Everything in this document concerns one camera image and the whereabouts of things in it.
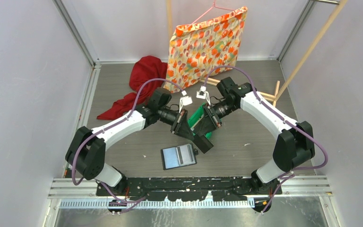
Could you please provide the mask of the green plastic bin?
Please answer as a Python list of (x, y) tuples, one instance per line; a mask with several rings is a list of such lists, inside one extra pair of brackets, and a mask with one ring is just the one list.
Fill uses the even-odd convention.
[(188, 119), (188, 125), (190, 126), (191, 130), (193, 130), (193, 127), (196, 125), (196, 123), (202, 118), (204, 114), (203, 107), (205, 104), (202, 104)]

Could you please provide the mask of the black card holder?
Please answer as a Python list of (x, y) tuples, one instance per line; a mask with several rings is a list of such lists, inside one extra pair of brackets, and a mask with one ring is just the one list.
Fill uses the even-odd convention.
[(170, 170), (197, 164), (198, 150), (193, 144), (161, 149), (163, 170)]

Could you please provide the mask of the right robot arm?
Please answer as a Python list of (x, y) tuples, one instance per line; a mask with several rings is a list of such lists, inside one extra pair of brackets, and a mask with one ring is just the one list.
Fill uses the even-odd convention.
[(272, 158), (251, 173), (249, 187), (263, 194), (270, 183), (282, 174), (292, 171), (315, 156), (312, 126), (304, 121), (297, 122), (270, 105), (250, 83), (237, 85), (230, 77), (217, 84), (223, 101), (203, 105), (203, 116), (193, 126), (193, 132), (204, 136), (221, 127), (221, 119), (237, 109), (252, 115), (276, 139)]

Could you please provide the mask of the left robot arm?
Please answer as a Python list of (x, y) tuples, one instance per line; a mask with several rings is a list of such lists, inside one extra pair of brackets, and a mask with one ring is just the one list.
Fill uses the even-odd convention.
[(183, 108), (191, 104), (190, 96), (183, 92), (180, 98), (179, 110), (172, 110), (168, 103), (172, 95), (170, 91), (160, 87), (143, 104), (133, 107), (124, 116), (101, 127), (89, 129), (80, 127), (66, 153), (65, 160), (71, 165), (71, 177), (75, 185), (76, 172), (86, 180), (97, 180), (108, 186), (108, 190), (115, 196), (122, 195), (126, 190), (126, 177), (117, 168), (105, 162), (105, 153), (109, 147), (121, 139), (141, 131), (148, 126), (161, 121), (170, 125), (170, 132), (185, 138), (190, 142), (173, 148), (161, 150), (161, 159), (165, 170), (194, 165), (196, 155), (200, 150), (208, 152), (213, 144), (205, 135), (198, 135), (188, 124), (188, 111)]

